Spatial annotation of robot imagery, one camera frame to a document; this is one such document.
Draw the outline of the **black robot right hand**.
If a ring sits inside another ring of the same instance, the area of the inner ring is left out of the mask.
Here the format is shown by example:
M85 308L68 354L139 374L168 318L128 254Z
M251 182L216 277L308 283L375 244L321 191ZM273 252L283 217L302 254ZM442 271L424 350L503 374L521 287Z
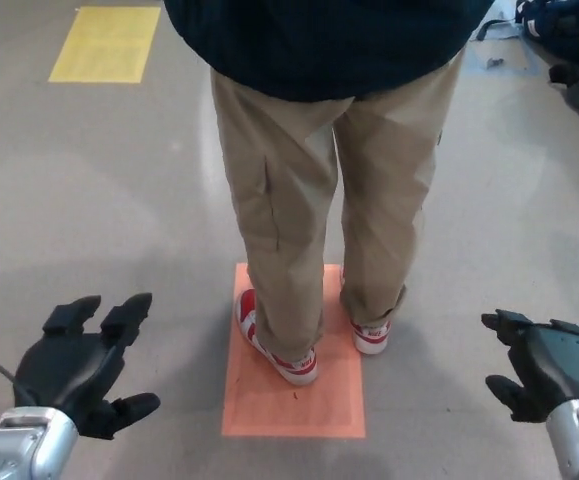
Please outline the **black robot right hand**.
M518 382L489 375L485 383L520 423L543 423L560 405L579 400L579 325L552 319L535 323L523 314L497 309L482 324L508 348Z

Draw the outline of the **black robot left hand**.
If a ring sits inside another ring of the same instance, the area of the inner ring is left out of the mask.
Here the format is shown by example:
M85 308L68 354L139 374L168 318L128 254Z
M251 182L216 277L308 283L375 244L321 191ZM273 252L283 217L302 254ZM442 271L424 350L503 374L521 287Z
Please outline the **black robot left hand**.
M154 393L113 402L105 399L124 366L125 349L135 342L152 304L150 293L113 307L94 333L84 324L101 304L98 295L58 305L43 325L43 335L23 355L15 380L23 388L15 405L62 411L83 437L111 440L161 405Z

